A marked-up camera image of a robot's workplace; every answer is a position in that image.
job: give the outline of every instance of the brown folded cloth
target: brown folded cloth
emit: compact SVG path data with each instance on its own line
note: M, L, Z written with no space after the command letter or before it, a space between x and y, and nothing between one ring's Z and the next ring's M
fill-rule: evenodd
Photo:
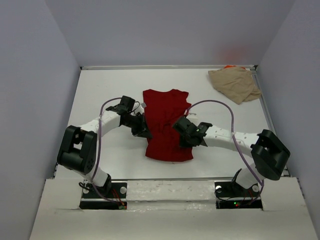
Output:
M260 98L261 91L255 85L251 71L239 66L208 71L211 83L217 91L236 104Z

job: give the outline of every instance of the dark red garment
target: dark red garment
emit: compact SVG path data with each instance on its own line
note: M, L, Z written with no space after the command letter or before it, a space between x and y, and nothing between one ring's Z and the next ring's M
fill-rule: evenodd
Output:
M153 136L148 139L145 156L168 162L183 162L193 159L192 147L179 147L180 135L172 126L191 106L189 93L172 89L167 92L152 89L143 91L146 123Z

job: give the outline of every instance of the tan fabric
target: tan fabric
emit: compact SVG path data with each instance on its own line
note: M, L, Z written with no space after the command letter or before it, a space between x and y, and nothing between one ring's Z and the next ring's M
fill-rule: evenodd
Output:
M210 81L217 91L236 104L260 98L261 91L255 85L251 71L239 66L208 71Z

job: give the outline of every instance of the wall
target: wall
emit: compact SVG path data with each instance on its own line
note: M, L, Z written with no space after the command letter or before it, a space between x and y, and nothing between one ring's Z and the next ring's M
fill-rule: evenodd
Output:
M294 0L46 0L80 66L259 64Z
M0 3L0 239L26 240L80 69L43 0Z
M291 151L289 170L300 179L318 237L319 13L319 0L297 0L258 67L277 134Z

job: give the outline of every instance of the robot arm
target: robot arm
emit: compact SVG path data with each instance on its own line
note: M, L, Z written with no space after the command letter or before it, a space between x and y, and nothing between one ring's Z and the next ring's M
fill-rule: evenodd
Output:
M173 128L180 134L180 146L185 148L202 145L237 151L234 135L242 153L253 158L250 167L260 180L279 180L290 156L277 136L266 129L259 134L230 132L206 122L196 126L185 116L179 118ZM240 169L233 178L233 183L243 189L249 189L257 182L248 168Z
M137 103L130 97L123 96L119 104L108 107L100 120L101 138L121 125L131 128L131 133L136 137L152 138L145 121L144 103ZM78 127L68 126L62 139L57 162L94 183L102 192L108 192L111 188L110 175L98 167L94 176L98 134L99 117Z

